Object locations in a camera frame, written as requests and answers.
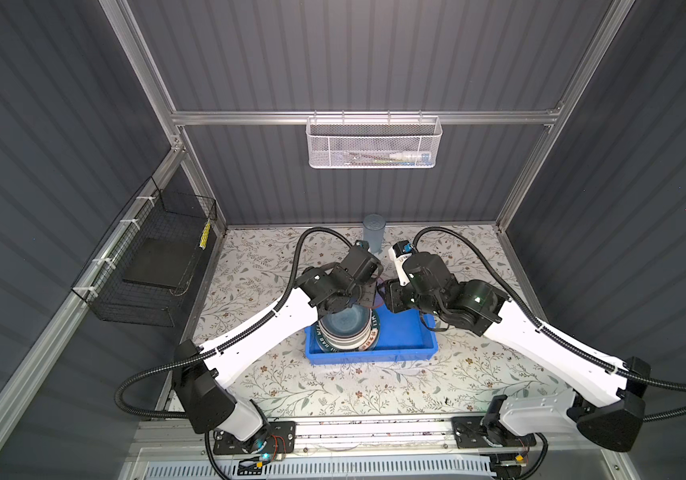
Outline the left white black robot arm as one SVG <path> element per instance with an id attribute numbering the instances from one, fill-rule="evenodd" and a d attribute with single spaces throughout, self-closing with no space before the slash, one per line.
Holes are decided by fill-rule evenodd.
<path id="1" fill-rule="evenodd" d="M 201 345 L 191 340 L 179 345 L 177 360 L 199 353 L 208 356 L 173 375 L 173 389 L 194 432 L 223 431 L 251 449 L 259 449 L 269 435 L 269 422 L 254 401 L 236 396 L 229 387 L 287 337 L 360 304 L 382 271 L 383 265 L 369 251 L 368 243 L 359 240 L 342 261 L 293 274 L 287 297 L 239 327 Z"/>

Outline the blue translucent cup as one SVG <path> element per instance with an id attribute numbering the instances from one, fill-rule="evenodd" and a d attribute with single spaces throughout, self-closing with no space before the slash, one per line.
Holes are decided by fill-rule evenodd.
<path id="1" fill-rule="evenodd" d="M 380 254 L 383 250 L 386 220 L 378 214 L 369 214 L 363 220 L 363 240 L 368 243 L 369 251 Z"/>

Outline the blue plastic bin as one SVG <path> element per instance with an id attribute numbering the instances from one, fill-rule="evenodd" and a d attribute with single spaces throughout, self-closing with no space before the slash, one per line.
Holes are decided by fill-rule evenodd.
<path id="1" fill-rule="evenodd" d="M 305 329 L 305 356 L 312 365 L 342 365 L 364 363 L 401 363 L 430 360 L 438 351 L 432 315 L 416 310 L 394 314 L 385 306 L 374 311 L 373 325 L 378 329 L 377 341 L 365 351 L 333 352 L 319 342 L 315 325 Z"/>

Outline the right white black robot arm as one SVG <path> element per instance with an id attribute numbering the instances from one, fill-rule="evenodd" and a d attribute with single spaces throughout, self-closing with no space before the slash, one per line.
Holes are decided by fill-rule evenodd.
<path id="1" fill-rule="evenodd" d="M 388 251 L 397 279 L 385 285 L 394 312 L 417 310 L 508 347 L 563 381 L 566 390 L 539 397 L 499 394 L 482 425 L 501 444 L 532 434 L 579 433 L 607 450 L 632 449 L 645 415 L 643 389 L 618 372 L 623 360 L 597 350 L 600 365 L 578 356 L 585 344 L 539 326 L 506 291 L 482 280 L 460 282 L 440 256 L 401 243 Z"/>

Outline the white plate green rim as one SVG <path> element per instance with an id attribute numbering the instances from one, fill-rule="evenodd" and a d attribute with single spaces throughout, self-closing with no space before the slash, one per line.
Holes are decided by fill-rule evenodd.
<path id="1" fill-rule="evenodd" d="M 313 338 L 323 353 L 363 352 L 373 349 L 380 338 L 381 321 L 377 312 L 370 311 L 369 325 L 361 334 L 357 334 L 352 341 L 343 343 L 331 342 L 324 336 L 319 324 L 311 327 Z"/>

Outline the pink ceramic bowl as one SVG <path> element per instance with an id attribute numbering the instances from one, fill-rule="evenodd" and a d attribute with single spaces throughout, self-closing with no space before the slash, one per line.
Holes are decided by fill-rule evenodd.
<path id="1" fill-rule="evenodd" d="M 351 337 L 335 336 L 326 330 L 321 324 L 316 326 L 317 341 L 327 351 L 354 351 L 366 350 L 377 339 L 379 330 L 372 324 L 368 324 L 360 333 Z"/>

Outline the pink translucent cup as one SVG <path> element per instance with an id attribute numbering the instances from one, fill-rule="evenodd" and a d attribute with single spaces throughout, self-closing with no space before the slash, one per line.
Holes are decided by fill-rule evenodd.
<path id="1" fill-rule="evenodd" d="M 389 291 L 390 279 L 378 278 L 375 282 L 376 297 L 385 302 Z"/>

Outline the dark blue ceramic bowl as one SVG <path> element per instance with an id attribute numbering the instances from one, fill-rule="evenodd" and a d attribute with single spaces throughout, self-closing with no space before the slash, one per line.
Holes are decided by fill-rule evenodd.
<path id="1" fill-rule="evenodd" d="M 354 305 L 343 311 L 324 316 L 320 321 L 320 330 L 327 336 L 338 339 L 360 337 L 371 328 L 372 312 L 369 308 Z"/>

